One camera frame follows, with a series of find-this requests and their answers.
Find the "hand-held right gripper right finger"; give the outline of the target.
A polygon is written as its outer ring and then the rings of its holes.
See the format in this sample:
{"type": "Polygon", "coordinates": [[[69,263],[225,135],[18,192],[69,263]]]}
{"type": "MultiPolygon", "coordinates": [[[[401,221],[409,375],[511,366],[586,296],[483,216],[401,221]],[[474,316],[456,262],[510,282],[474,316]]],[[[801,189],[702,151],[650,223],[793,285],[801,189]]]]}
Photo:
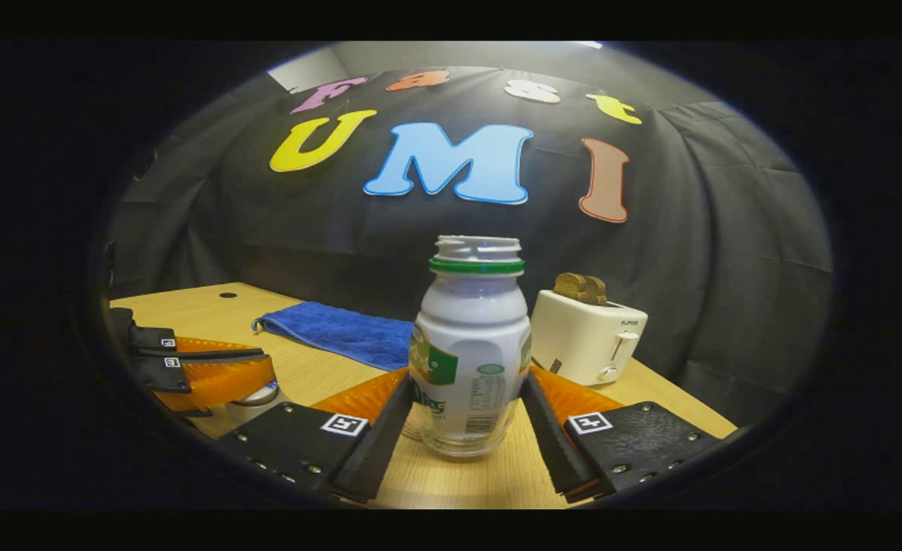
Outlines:
{"type": "Polygon", "coordinates": [[[542,367],[530,367],[520,397],[569,504],[667,478],[719,442],[656,402],[624,405],[542,367]]]}

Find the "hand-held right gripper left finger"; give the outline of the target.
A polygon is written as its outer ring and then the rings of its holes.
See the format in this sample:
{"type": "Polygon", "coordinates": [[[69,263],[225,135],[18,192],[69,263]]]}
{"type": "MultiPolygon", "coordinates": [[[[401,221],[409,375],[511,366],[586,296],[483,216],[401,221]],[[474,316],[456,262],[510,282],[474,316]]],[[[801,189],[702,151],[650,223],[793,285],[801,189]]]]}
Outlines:
{"type": "Polygon", "coordinates": [[[403,367],[313,406],[276,403],[217,445],[280,484],[366,504],[377,498],[413,401],[403,367]]]}

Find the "black backdrop cloth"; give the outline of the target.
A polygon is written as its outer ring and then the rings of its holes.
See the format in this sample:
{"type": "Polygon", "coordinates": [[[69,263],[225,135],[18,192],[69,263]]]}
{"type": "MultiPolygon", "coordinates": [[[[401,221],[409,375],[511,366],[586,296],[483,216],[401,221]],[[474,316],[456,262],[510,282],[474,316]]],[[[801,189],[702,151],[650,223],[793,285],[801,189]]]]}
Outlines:
{"type": "Polygon", "coordinates": [[[119,203],[110,296],[243,282],[411,321],[448,234],[517,238],[531,305],[597,276],[649,315],[636,359],[738,426],[790,397],[831,309],[812,189],[734,109],[461,66],[263,74],[175,126],[119,203]]]}

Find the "white plastic water bottle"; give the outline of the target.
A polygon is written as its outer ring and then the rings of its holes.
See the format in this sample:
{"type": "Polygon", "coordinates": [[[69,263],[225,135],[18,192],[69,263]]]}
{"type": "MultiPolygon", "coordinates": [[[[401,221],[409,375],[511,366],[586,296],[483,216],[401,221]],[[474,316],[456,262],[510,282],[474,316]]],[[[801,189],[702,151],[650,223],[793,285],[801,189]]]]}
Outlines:
{"type": "Polygon", "coordinates": [[[531,364],[524,262],[512,237],[441,235],[436,247],[409,339],[418,430],[431,450],[473,458],[503,442],[531,364]]]}

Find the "blue towel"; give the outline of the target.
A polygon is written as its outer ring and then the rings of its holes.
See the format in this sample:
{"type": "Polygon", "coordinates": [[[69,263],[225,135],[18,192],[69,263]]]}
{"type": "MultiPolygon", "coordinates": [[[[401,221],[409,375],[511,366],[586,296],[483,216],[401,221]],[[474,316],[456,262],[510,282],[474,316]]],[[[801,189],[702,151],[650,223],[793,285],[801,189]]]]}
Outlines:
{"type": "Polygon", "coordinates": [[[385,372],[409,365],[412,328],[409,321],[366,316],[318,302],[301,302],[251,322],[255,332],[288,337],[385,372]]]}

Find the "white toaster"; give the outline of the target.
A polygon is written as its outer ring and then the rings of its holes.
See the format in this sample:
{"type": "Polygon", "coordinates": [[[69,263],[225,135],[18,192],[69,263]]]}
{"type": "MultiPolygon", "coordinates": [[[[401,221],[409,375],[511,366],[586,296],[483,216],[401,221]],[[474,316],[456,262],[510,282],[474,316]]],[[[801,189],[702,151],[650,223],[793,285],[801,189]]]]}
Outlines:
{"type": "Polygon", "coordinates": [[[587,305],[542,290],[531,317],[532,358],[580,385],[614,383],[626,373],[648,320],[625,305],[587,305]]]}

